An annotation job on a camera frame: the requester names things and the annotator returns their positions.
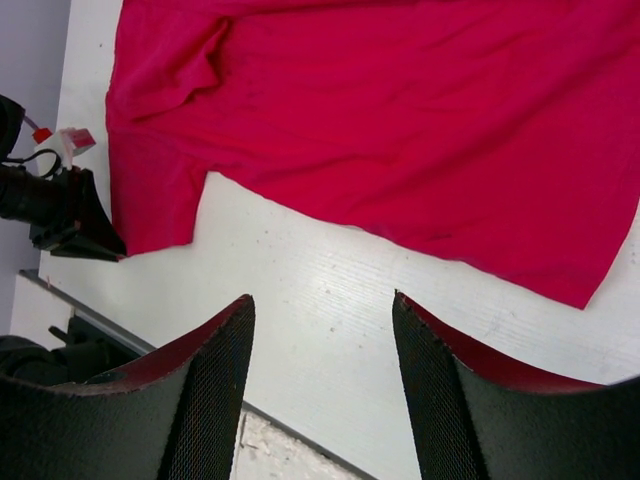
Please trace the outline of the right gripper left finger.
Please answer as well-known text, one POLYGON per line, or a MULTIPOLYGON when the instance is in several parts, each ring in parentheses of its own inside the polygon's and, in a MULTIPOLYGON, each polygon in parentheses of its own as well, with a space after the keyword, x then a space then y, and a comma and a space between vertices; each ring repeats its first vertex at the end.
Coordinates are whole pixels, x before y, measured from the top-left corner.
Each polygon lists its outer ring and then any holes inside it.
POLYGON ((2 478, 229 478, 254 327, 254 300, 243 295, 84 383, 2 376, 2 478))

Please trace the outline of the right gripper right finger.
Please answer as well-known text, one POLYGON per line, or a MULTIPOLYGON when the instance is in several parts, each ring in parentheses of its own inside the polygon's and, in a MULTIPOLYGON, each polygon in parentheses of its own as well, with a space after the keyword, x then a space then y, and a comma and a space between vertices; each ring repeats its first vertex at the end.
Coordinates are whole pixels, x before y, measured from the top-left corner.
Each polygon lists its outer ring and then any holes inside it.
POLYGON ((422 478, 638 478, 638 378, 599 385, 536 368, 401 292, 392 323, 422 478))

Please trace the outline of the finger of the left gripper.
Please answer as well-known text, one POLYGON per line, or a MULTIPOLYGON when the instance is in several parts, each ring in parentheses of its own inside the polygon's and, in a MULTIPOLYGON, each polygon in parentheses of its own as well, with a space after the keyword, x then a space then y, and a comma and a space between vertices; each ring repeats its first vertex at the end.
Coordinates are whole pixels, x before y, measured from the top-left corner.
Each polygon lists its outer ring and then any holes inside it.
POLYGON ((118 262, 126 245, 99 199, 88 169, 64 170, 55 181, 65 188, 62 211, 49 227, 52 256, 118 262))

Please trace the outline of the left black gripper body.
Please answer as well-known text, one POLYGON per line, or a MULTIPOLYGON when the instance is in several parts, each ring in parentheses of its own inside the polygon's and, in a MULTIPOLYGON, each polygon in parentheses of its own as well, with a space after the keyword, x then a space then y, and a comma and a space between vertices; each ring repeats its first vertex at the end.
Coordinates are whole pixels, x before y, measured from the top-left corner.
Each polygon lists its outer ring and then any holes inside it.
POLYGON ((1 217, 30 226, 39 250, 60 250, 79 231, 83 180, 79 170, 64 169, 53 179, 23 168, 1 168, 1 217))

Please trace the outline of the red t shirt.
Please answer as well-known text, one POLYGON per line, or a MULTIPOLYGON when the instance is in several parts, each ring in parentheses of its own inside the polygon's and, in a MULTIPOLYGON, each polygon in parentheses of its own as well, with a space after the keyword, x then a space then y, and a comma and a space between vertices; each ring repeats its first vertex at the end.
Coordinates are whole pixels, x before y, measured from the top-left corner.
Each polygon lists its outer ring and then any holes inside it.
POLYGON ((217 172, 584 308, 639 202, 635 1, 126 1, 106 96, 130 254, 217 172))

